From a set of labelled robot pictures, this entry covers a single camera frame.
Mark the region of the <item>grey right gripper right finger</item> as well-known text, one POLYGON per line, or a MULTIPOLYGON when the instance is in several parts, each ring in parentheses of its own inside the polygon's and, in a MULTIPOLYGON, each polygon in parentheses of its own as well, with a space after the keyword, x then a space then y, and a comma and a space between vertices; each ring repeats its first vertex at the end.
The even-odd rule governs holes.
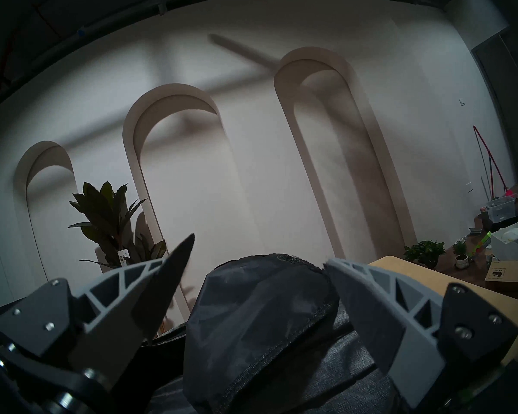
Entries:
POLYGON ((449 283, 440 295, 390 270, 333 258, 324 264, 349 319, 408 409, 438 409, 495 369, 518 326, 479 294, 449 283))

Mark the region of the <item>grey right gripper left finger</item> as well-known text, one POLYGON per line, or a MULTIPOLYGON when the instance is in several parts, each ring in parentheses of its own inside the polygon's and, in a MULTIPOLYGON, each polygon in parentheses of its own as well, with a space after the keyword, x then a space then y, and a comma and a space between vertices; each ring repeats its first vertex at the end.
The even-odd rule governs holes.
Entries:
POLYGON ((194 242, 190 234, 168 256, 113 269, 74 293, 65 278, 45 283, 0 315, 0 343, 39 364, 92 369, 114 385, 153 340, 194 242))

